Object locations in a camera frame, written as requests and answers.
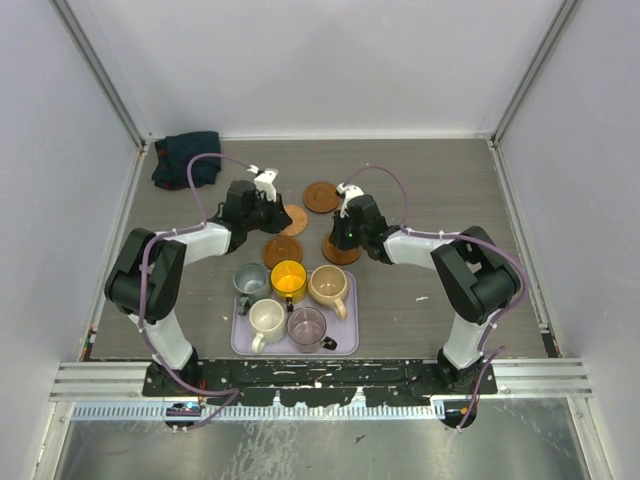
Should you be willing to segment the woven rattan coaster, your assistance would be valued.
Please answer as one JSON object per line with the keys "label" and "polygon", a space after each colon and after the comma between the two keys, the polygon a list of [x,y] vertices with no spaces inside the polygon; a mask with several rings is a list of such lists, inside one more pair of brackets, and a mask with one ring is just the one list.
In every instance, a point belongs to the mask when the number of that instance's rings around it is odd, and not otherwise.
{"label": "woven rattan coaster", "polygon": [[295,204],[287,204],[284,210],[291,218],[292,223],[280,232],[281,236],[294,237],[301,234],[308,225],[308,216],[306,211]]}

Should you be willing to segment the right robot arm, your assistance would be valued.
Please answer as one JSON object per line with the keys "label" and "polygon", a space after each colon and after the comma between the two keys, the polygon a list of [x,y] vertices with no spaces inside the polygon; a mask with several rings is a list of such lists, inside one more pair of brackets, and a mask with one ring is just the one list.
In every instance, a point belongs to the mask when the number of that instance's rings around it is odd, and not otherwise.
{"label": "right robot arm", "polygon": [[479,226],[453,234],[422,233],[388,224],[374,198],[357,187],[339,197],[330,244],[340,250],[360,247],[374,261],[438,274],[455,315],[438,352],[436,372],[444,390],[462,393],[484,359],[482,343],[489,321],[507,308],[522,286],[516,270]]}

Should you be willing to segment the brown wooden coaster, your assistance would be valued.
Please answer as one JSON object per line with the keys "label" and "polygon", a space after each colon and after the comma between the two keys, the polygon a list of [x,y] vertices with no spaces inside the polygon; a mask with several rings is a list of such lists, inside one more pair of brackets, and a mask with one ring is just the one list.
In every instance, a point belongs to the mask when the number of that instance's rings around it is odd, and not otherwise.
{"label": "brown wooden coaster", "polygon": [[294,237],[275,236],[268,240],[262,251],[262,259],[269,269],[274,268],[282,261],[301,262],[304,250],[301,243]]}
{"label": "brown wooden coaster", "polygon": [[338,266],[350,265],[354,263],[361,255],[360,247],[350,250],[341,250],[331,244],[329,233],[327,233],[323,238],[321,251],[328,262]]}
{"label": "brown wooden coaster", "polygon": [[313,213],[327,214],[333,212],[340,204],[336,186],[329,182],[314,182],[303,192],[303,203]]}

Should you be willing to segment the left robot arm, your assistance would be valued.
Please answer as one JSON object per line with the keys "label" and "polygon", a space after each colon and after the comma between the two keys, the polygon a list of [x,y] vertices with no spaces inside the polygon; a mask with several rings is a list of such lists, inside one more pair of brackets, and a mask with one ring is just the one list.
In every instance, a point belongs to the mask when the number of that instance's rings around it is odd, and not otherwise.
{"label": "left robot arm", "polygon": [[277,234],[293,223],[282,194],[261,181],[231,183],[216,214],[191,227],[153,232],[133,229],[104,287],[112,302],[136,325],[164,383],[178,396],[228,395],[207,391],[195,347],[179,324],[176,303],[186,266],[222,257],[243,245],[252,231]]}

